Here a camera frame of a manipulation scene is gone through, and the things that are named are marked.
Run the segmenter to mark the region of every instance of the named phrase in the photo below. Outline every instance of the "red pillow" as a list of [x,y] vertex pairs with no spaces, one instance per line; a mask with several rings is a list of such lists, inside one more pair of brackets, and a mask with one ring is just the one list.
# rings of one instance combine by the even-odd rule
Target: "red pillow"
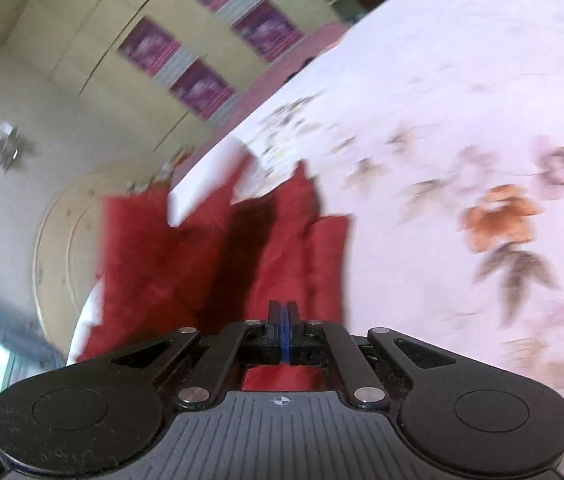
[[[295,301],[301,319],[341,322],[341,266],[347,217],[318,220],[319,204],[300,162],[293,176],[275,190],[275,225],[262,254],[245,317],[266,319],[268,301]],[[260,366],[248,371],[248,391],[324,389],[319,370]]]
[[79,361],[197,325],[220,261],[233,187],[250,160],[245,155],[179,228],[167,222],[165,184],[106,199],[102,323],[91,329]]

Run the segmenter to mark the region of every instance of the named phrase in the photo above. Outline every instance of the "gray curtain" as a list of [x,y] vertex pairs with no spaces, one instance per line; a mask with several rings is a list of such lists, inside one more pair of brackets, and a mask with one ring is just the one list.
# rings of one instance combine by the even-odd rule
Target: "gray curtain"
[[0,301],[0,345],[42,368],[62,367],[62,354],[40,334],[36,320],[26,319]]

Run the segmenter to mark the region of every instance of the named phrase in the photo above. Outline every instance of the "ribbed gray cover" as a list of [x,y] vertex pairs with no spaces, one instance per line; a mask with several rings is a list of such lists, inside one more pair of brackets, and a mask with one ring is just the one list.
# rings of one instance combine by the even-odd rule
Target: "ribbed gray cover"
[[[157,446],[98,478],[459,479],[413,455],[384,416],[351,410],[335,392],[230,392],[216,408],[179,415]],[[537,480],[557,478],[543,474]]]

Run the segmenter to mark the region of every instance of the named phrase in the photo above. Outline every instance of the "compass logo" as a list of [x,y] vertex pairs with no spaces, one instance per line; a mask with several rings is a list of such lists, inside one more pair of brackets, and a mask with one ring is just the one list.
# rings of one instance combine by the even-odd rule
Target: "compass logo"
[[284,406],[286,406],[289,402],[291,402],[291,399],[289,399],[288,397],[284,397],[283,395],[276,397],[273,399],[274,403],[276,403],[280,408],[283,408]]

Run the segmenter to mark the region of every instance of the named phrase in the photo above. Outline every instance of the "white fabric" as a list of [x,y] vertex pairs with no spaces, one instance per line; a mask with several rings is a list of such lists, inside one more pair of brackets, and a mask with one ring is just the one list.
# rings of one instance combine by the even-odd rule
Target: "white fabric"
[[243,144],[234,137],[225,137],[202,158],[169,195],[169,224],[180,225],[204,197],[223,181],[224,172]]
[[[303,158],[324,212],[354,216],[351,333],[388,326],[564,396],[564,0],[390,0],[209,160],[232,137],[266,170],[252,194]],[[468,222],[476,205],[490,216]]]
[[91,290],[86,303],[79,314],[78,324],[73,333],[73,339],[70,342],[70,350],[68,351],[68,359],[66,366],[74,365],[77,358],[86,348],[90,330],[94,326],[102,322],[102,295],[104,294],[104,282],[99,280],[93,290]]

